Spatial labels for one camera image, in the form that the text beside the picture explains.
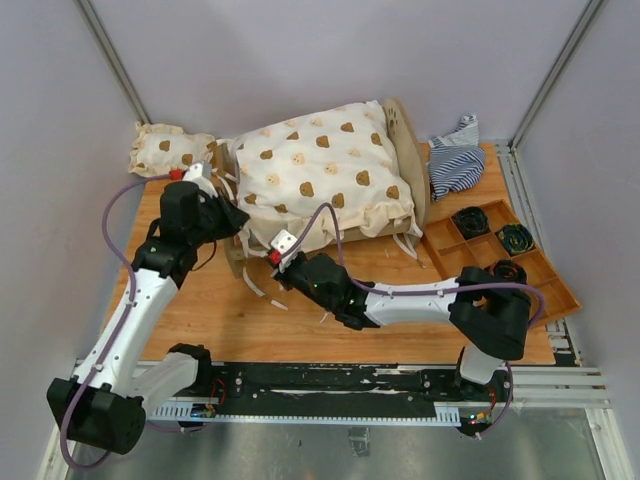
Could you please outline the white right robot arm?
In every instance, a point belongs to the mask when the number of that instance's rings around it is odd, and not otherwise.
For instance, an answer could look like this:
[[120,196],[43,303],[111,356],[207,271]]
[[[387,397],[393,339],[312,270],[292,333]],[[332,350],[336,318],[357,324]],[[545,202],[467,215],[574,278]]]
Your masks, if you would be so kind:
[[453,278],[421,285],[352,279],[326,254],[303,253],[280,261],[269,255],[273,277],[353,330],[405,323],[454,326],[469,342],[453,375],[455,392],[474,400],[486,392],[498,367],[524,356],[530,297],[526,286],[465,267]]

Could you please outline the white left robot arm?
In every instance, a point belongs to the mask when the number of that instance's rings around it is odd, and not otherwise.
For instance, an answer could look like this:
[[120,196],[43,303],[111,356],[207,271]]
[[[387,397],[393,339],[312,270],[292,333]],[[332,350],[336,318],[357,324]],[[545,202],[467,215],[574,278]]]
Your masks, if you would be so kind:
[[69,441],[126,454],[138,442],[148,414],[182,390],[200,396],[214,383],[210,352],[177,344],[140,375],[134,373],[159,317],[194,271],[205,244],[236,235],[248,217],[209,179],[167,184],[160,216],[133,260],[128,283],[105,330],[69,379],[56,378],[47,401],[60,429],[60,449],[76,467]]

